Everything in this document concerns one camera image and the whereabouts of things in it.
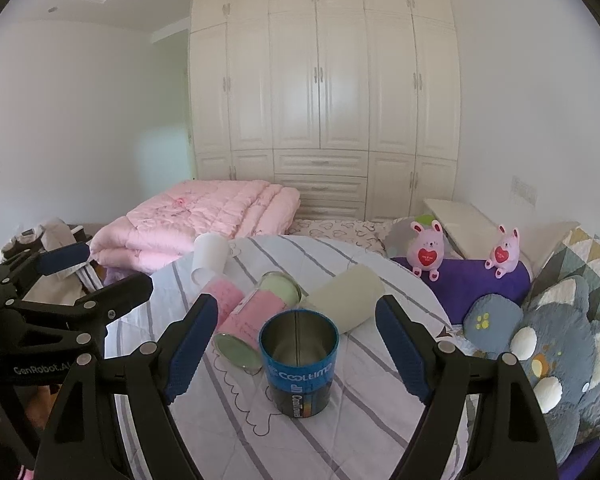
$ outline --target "pink plush toy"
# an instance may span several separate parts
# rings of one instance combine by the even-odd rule
[[[407,249],[407,261],[418,278],[423,270],[429,271],[429,279],[435,282],[440,273],[438,267],[445,257],[445,241],[442,237],[442,225],[437,220],[431,223],[431,229],[425,229],[417,222],[411,222],[411,229],[418,233]]]
[[[485,261],[484,267],[491,269],[497,267],[496,278],[500,279],[508,272],[513,272],[518,266],[520,259],[520,232],[513,228],[513,232],[507,235],[504,226],[499,225],[498,229],[504,235],[499,243],[491,251],[491,257]]]

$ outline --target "white wardrobe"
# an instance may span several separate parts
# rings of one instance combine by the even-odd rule
[[[452,197],[449,0],[192,0],[189,53],[198,178],[293,186],[298,218],[377,221]]]

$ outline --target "pink blanket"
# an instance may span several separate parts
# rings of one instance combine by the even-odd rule
[[[105,267],[155,272],[209,231],[226,238],[284,234],[300,193],[263,180],[186,180],[102,228],[91,254]]]

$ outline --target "wall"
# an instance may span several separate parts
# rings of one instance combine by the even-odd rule
[[[454,198],[519,227],[600,235],[600,28],[581,0],[452,0],[462,81]],[[536,186],[533,209],[510,198]]]
[[[190,177],[175,52],[103,25],[0,20],[0,246],[51,216],[112,221]]]

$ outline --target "striped cloth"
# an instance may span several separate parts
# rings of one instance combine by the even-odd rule
[[[225,274],[244,292],[270,270],[291,274],[311,293],[356,263],[381,277],[411,319],[434,336],[451,329],[437,299],[403,267],[335,240],[265,236],[232,241]],[[191,278],[191,254],[156,272],[144,305],[109,327],[106,356],[157,340],[181,319],[200,291]],[[137,479],[150,474],[126,397],[117,397],[123,439]],[[205,480],[386,480],[416,428],[423,405],[404,388],[373,319],[340,339],[331,399],[307,419],[282,415],[270,400],[263,372],[233,368],[209,345],[186,394],[171,413]],[[444,479],[459,473],[467,448],[466,413]]]

